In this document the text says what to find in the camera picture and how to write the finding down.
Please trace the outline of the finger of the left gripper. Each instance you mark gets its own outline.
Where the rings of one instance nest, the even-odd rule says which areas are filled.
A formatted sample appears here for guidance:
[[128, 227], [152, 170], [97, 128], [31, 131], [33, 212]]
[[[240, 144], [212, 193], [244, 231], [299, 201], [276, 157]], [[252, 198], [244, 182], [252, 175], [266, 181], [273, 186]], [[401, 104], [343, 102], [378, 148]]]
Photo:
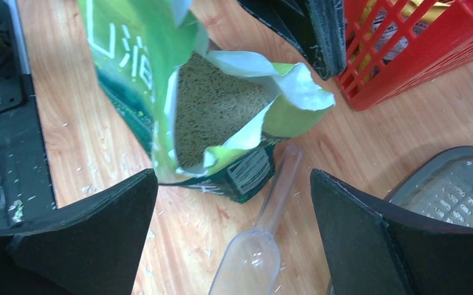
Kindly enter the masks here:
[[290, 43], [323, 80], [346, 68], [343, 0], [239, 0], [239, 5]]

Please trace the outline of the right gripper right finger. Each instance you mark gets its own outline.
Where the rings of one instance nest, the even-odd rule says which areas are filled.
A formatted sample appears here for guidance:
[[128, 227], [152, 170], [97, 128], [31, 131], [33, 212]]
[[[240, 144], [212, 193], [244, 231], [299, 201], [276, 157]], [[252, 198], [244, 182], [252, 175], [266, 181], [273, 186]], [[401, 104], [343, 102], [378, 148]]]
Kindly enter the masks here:
[[335, 294], [473, 294], [473, 228], [431, 219], [314, 169]]

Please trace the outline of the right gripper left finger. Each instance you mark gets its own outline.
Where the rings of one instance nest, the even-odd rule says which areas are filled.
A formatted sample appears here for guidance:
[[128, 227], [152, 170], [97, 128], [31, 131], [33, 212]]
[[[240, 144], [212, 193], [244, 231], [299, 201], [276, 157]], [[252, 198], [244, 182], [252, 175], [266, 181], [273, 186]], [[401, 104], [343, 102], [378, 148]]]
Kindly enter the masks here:
[[157, 192], [148, 168], [0, 229], [0, 294], [130, 294]]

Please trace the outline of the clear plastic scoop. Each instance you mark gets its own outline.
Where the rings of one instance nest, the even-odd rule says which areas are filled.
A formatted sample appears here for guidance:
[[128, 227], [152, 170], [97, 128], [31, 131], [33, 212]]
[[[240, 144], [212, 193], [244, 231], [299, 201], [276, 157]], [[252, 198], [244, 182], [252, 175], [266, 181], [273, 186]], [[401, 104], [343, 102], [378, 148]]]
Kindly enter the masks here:
[[271, 294], [281, 265], [275, 233], [299, 170], [303, 151], [285, 147], [255, 226], [228, 244], [209, 294]]

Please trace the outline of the green cat litter bag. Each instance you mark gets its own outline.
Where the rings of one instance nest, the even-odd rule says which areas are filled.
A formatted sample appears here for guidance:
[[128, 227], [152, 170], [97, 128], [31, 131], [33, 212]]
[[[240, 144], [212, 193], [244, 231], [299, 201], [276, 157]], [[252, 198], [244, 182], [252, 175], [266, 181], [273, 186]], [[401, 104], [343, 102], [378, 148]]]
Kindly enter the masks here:
[[275, 172], [275, 144], [335, 106], [304, 63], [215, 47], [190, 1], [78, 6], [99, 85], [161, 185], [247, 202]]

